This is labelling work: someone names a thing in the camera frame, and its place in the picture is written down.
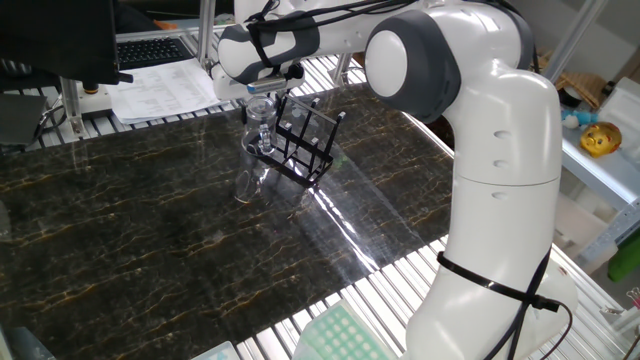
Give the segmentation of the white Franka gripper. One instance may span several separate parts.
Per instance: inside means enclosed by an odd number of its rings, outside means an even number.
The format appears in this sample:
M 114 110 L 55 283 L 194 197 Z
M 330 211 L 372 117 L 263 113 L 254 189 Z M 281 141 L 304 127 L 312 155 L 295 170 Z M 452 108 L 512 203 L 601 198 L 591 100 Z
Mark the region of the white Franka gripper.
M 304 68 L 301 64 L 292 65 L 285 74 L 278 73 L 248 85 L 237 82 L 229 77 L 221 65 L 211 69 L 214 92 L 219 100 L 234 100 L 249 98 L 255 95 L 278 92 L 276 94 L 277 109 L 284 110 L 288 99 L 287 92 L 279 92 L 298 87 L 304 83 Z M 247 106 L 241 103 L 241 120 L 247 124 Z

